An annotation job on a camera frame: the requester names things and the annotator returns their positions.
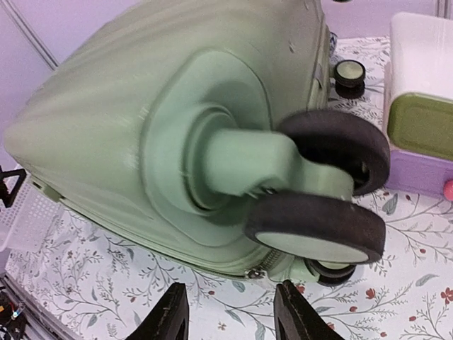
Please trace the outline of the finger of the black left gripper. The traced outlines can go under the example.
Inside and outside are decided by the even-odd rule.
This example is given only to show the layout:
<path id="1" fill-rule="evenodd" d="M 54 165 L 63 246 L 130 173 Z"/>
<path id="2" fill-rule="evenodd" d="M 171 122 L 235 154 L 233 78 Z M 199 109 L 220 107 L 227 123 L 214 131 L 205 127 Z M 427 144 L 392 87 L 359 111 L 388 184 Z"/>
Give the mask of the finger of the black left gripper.
<path id="1" fill-rule="evenodd" d="M 15 178 L 13 186 L 8 186 L 5 182 L 5 180 L 8 180 L 9 178 Z M 5 207 L 11 207 L 13 205 L 25 180 L 25 169 L 14 169 L 8 171 L 1 169 L 1 202 Z"/>

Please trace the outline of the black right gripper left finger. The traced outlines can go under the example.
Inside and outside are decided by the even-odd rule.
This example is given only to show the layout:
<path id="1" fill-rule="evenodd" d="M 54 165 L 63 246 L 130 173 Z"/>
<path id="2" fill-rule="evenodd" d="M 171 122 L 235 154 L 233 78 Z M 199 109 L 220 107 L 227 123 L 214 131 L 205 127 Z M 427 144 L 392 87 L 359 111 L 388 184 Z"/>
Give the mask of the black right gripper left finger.
<path id="1" fill-rule="evenodd" d="M 188 333 L 186 286 L 173 283 L 126 340 L 188 340 Z"/>

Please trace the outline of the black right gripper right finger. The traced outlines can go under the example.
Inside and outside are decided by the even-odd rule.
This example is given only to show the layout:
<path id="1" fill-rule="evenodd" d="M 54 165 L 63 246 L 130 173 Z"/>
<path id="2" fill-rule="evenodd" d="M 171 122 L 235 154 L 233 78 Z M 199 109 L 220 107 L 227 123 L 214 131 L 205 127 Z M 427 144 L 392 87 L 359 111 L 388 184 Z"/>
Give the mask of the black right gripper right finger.
<path id="1" fill-rule="evenodd" d="M 343 340 L 290 280 L 277 284 L 273 313 L 277 340 Z"/>

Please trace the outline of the green hard-shell suitcase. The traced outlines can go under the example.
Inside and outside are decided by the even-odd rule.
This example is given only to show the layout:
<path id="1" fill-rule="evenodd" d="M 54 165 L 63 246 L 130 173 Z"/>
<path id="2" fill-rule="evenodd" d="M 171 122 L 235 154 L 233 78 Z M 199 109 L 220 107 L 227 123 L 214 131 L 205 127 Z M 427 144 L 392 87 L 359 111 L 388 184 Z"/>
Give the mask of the green hard-shell suitcase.
<path id="1" fill-rule="evenodd" d="M 143 1 L 56 69 L 4 133 L 47 197 L 228 279 L 337 285 L 384 253 L 353 202 L 389 177 L 373 123 L 327 106 L 320 1 Z"/>

